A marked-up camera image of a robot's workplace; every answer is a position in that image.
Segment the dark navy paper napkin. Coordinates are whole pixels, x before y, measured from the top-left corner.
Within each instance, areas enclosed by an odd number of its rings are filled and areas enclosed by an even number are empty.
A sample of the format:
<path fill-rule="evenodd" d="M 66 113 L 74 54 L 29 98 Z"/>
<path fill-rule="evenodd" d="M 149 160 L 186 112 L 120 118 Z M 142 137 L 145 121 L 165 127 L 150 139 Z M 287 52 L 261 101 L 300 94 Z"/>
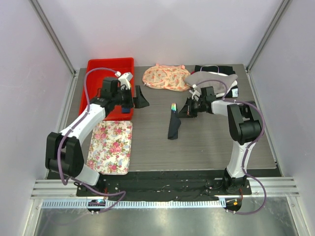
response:
<path fill-rule="evenodd" d="M 178 139 L 178 131 L 181 126 L 181 120 L 178 117 L 177 111 L 171 111 L 170 123 L 168 128 L 168 136 L 169 140 Z"/>

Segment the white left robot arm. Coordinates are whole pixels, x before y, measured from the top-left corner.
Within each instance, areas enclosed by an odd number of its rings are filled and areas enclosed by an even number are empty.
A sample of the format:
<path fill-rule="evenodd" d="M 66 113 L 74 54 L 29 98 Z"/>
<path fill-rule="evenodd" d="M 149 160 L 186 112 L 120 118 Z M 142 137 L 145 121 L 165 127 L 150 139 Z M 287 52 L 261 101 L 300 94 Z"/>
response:
<path fill-rule="evenodd" d="M 118 78 L 104 78 L 99 96 L 87 101 L 87 106 L 81 115 L 64 130 L 48 135 L 45 167 L 59 173 L 64 183 L 67 183 L 65 177 L 71 177 L 87 184 L 88 191 L 94 196 L 100 196 L 104 192 L 105 184 L 99 180 L 99 172 L 85 164 L 81 144 L 115 106 L 124 109 L 141 109 L 149 106 L 140 86 L 135 87 L 136 95 L 132 95 L 130 83 L 132 77 L 133 75 L 127 72 Z"/>

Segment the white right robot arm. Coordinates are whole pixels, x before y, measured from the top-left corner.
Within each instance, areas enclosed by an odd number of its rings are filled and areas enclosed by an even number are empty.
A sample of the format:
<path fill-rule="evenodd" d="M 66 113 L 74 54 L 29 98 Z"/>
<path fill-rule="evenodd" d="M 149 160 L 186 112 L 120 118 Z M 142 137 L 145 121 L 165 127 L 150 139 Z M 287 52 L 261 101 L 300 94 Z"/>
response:
<path fill-rule="evenodd" d="M 207 112 L 228 119 L 233 148 L 224 170 L 222 188 L 227 194 L 234 194 L 246 184 L 249 157 L 255 143 L 264 133 L 263 116 L 254 102 L 226 101 L 224 98 L 218 100 L 213 87 L 205 87 L 198 92 L 194 85 L 191 93 L 178 113 L 180 118 L 195 118 L 198 113 Z"/>

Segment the iridescent rainbow fork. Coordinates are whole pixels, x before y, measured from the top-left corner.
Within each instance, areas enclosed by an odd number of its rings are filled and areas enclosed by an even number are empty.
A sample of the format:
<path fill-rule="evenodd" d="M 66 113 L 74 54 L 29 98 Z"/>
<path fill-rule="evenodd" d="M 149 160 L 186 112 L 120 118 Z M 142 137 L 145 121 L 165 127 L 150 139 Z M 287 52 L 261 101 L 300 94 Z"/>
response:
<path fill-rule="evenodd" d="M 171 110 L 174 112 L 177 111 L 177 104 L 176 103 L 171 104 Z"/>

